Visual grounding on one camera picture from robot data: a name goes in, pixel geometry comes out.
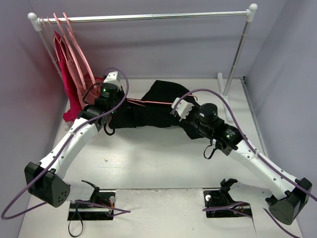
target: white table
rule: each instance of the white table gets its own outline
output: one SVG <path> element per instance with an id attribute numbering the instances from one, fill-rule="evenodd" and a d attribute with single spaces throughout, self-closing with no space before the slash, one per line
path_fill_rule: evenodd
<path id="1" fill-rule="evenodd" d="M 170 81 L 189 90 L 199 87 L 219 92 L 215 79 Z M 140 99 L 153 83 L 154 80 L 130 80 L 128 97 Z M 199 104 L 216 104 L 219 116 L 225 118 L 222 102 L 216 96 L 206 92 L 195 95 Z M 243 132 L 262 150 L 240 80 L 232 81 L 230 95 L 231 107 Z M 62 122 L 57 141 L 66 134 L 65 128 Z M 219 187 L 224 178 L 265 187 L 247 169 L 220 151 L 211 160 L 204 159 L 203 150 L 208 144 L 207 139 L 189 139 L 178 127 L 117 129 L 112 137 L 100 131 L 78 154 L 65 179 L 85 179 L 100 188 L 117 189 L 116 206 L 132 212 L 113 221 L 86 221 L 80 237 L 289 237 L 256 206 L 252 206 L 254 222 L 249 218 L 206 218 L 201 211 L 204 208 L 202 188 Z M 29 207 L 39 202 L 31 197 Z M 45 205 L 26 214 L 19 238 L 70 237 L 68 206 L 69 203 L 59 208 Z M 286 228 L 301 237 L 296 221 Z"/>

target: red garment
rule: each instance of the red garment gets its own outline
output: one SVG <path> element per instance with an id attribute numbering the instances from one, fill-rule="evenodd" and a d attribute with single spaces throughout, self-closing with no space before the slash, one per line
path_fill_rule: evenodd
<path id="1" fill-rule="evenodd" d="M 60 35 L 56 31 L 54 31 L 54 34 L 56 38 L 60 40 Z M 68 110 L 68 112 L 64 113 L 63 119 L 65 121 L 75 121 L 75 119 L 78 116 L 78 113 L 82 110 L 82 107 L 80 105 L 80 101 L 78 98 L 76 85 L 69 73 L 69 70 L 66 64 L 67 60 L 65 59 L 65 56 L 63 53 L 63 51 L 66 52 L 65 50 L 66 46 L 63 44 L 63 42 L 59 43 L 55 41 L 55 48 L 56 48 L 56 53 L 59 59 L 58 64 L 61 71 L 62 80 L 64 83 L 65 93 L 67 97 L 69 98 L 69 104 L 70 104 L 70 109 Z"/>

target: horizontal metal bar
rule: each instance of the horizontal metal bar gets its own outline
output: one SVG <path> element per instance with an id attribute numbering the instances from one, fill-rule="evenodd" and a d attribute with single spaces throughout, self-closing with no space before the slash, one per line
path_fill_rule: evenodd
<path id="1" fill-rule="evenodd" d="M 84 16 L 84 17 L 69 17 L 68 20 L 75 22 L 95 22 L 95 21 L 127 21 L 127 20 L 152 20 L 152 19 L 167 19 L 167 18 L 185 18 L 185 17 L 209 17 L 209 16 L 246 16 L 247 11 L 224 11 L 224 12 L 201 12 L 201 13 L 179 13 L 179 14 L 143 14 L 143 15 L 121 15 L 121 16 Z M 44 23 L 56 23 L 55 18 L 43 18 Z M 65 18 L 58 18 L 60 23 L 66 23 Z M 43 23 L 41 18 L 38 18 L 40 24 Z"/>
<path id="2" fill-rule="evenodd" d="M 107 208 L 78 208 L 78 212 L 109 212 Z M 76 212 L 76 208 L 70 208 L 69 212 Z"/>

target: white end cap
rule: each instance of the white end cap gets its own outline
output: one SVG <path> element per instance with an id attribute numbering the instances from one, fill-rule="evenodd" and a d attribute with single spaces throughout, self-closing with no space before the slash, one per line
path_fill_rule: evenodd
<path id="1" fill-rule="evenodd" d="M 176 98 L 175 101 L 172 104 L 172 108 L 175 108 L 176 103 L 178 102 L 179 98 Z M 179 102 L 177 105 L 175 111 L 177 111 L 178 115 L 182 118 L 185 119 L 189 112 L 192 110 L 194 104 L 188 103 L 185 100 L 182 100 Z"/>
<path id="2" fill-rule="evenodd" d="M 254 14 L 256 13 L 256 10 L 258 9 L 258 5 L 253 3 L 249 6 L 249 9 L 247 9 L 247 22 L 252 22 Z"/>
<path id="3" fill-rule="evenodd" d="M 31 21 L 31 23 L 32 23 L 32 25 L 33 25 L 33 27 L 34 27 L 34 29 L 36 31 L 41 31 L 42 30 L 41 25 L 39 23 L 38 16 L 35 13 L 30 12 L 28 14 L 28 19 Z"/>
<path id="4" fill-rule="evenodd" d="M 118 87 L 118 90 L 121 91 L 121 84 L 118 80 L 118 71 L 110 72 L 104 80 L 104 83 L 112 83 Z"/>

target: pink clothes hanger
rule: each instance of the pink clothes hanger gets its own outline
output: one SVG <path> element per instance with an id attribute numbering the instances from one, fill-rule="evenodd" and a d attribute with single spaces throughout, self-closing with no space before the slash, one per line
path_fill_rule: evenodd
<path id="1" fill-rule="evenodd" d="M 62 26 L 61 26 L 60 23 L 59 23 L 59 19 L 58 19 L 58 17 L 56 16 L 55 12 L 53 13 L 53 15 L 54 15 L 54 18 L 56 19 L 56 23 L 57 23 L 57 25 L 58 25 L 58 27 L 59 27 L 59 29 L 60 29 L 62 35 L 63 35 L 63 37 L 64 37 L 64 40 L 65 40 L 65 42 L 66 42 L 66 46 L 68 47 L 68 50 L 69 50 L 69 52 L 70 52 L 70 54 L 71 54 L 71 56 L 72 56 L 72 58 L 73 58 L 73 60 L 74 60 L 74 63 L 75 63 L 75 65 L 76 65 L 76 68 L 77 68 L 77 71 L 78 71 L 78 74 L 79 74 L 79 77 L 80 77 L 80 80 L 81 80 L 81 82 L 82 82 L 82 86 L 83 86 L 84 89 L 86 90 L 85 79 L 84 79 L 84 76 L 83 76 L 83 72 L 81 71 L 81 68 L 80 68 L 80 66 L 79 66 L 78 60 L 77 60 L 77 58 L 76 58 L 76 55 L 75 55 L 75 53 L 74 53 L 74 51 L 73 51 L 73 49 L 72 49 L 72 47 L 71 47 L 71 45 L 70 45 L 70 43 L 69 43 L 67 37 L 66 37 L 66 34 L 65 34 L 65 32 L 64 32 L 64 30 L 63 30 L 63 28 L 62 28 Z"/>
<path id="2" fill-rule="evenodd" d="M 89 66 L 89 64 L 88 64 L 88 61 L 87 61 L 87 59 L 86 59 L 86 57 L 85 57 L 83 51 L 81 50 L 81 48 L 79 47 L 79 45 L 78 45 L 78 43 L 77 43 L 77 41 L 76 41 L 73 28 L 72 28 L 71 25 L 70 25 L 70 21 L 68 20 L 68 18 L 67 18 L 67 16 L 66 16 L 66 13 L 65 13 L 65 12 L 63 12 L 63 15 L 64 15 L 64 17 L 65 17 L 65 19 L 66 19 L 66 22 L 67 22 L 67 25 L 68 25 L 68 27 L 66 27 L 66 29 L 67 29 L 68 35 L 69 35 L 69 37 L 70 37 L 70 40 L 71 40 L 72 43 L 74 44 L 74 46 L 75 46 L 77 52 L 79 53 L 81 59 L 83 60 L 85 66 L 86 66 L 86 68 L 87 68 L 87 71 L 88 71 L 88 74 L 89 74 L 89 76 L 90 76 L 90 79 L 91 79 L 92 83 L 95 84 L 95 83 L 96 83 L 95 77 L 94 77 L 94 75 L 93 75 L 93 72 L 92 72 L 92 70 L 91 70 L 91 68 L 90 68 L 90 66 Z"/>

